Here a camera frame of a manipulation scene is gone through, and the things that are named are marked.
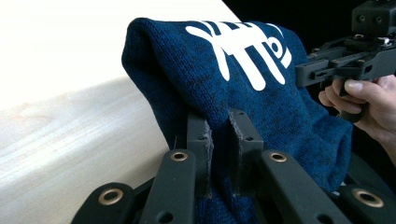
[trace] folded cloth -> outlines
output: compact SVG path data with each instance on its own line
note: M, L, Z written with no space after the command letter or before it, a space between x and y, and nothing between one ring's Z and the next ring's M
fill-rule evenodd
M323 189L344 180L352 125L296 88L294 65L306 60L299 37L269 23L139 18L129 25L122 65L169 147L186 135L189 111L212 129L212 198L197 202L200 223L257 222L251 199L233 196L227 175L230 108L245 111L267 147L291 154Z

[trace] blue garment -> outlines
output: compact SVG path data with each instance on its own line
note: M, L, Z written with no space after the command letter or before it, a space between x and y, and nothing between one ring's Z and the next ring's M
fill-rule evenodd
M200 223L256 223L251 199L227 176L231 107L245 111L268 148L291 154L324 189L347 174L352 125L329 116L295 86L307 60L298 36L262 22L153 21L128 27L122 65L142 91L169 145L186 134L189 111L213 132L213 198L197 202Z

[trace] human hand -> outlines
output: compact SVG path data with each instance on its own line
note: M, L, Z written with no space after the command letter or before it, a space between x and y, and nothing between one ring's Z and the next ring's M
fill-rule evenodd
M338 111L361 112L355 125L378 141L396 166L396 77L380 77L374 82L347 80L345 89L350 95L340 97L342 85L342 80L335 80L319 93L319 100Z

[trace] white logo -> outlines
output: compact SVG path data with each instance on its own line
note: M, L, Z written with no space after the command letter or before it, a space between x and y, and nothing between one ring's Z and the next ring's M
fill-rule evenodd
M275 79L282 85L285 84L285 78L283 78L273 58L262 44L267 44L282 65L287 68L291 62L291 54L288 48L283 50L282 44L278 39L272 36L267 37L257 25L250 22L234 23L239 27L234 30L223 22L214 22L219 28L220 35L215 34L213 27L208 22L201 21L201 23L209 29L210 34L193 26L187 26L186 30L190 34L199 36L212 44L218 60L219 70L225 80L230 80L230 71L224 52L228 55L233 55L239 62L254 90L264 90L265 80L246 52L246 48L253 46L262 56L262 59L267 64ZM282 34L280 29L275 25L268 25L275 27Z

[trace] white tabletop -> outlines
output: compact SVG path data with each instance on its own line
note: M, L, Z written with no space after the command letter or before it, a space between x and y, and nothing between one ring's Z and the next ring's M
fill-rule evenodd
M0 223L70 223L109 182L135 188L168 150L120 62L134 18L238 21L220 0L0 3Z

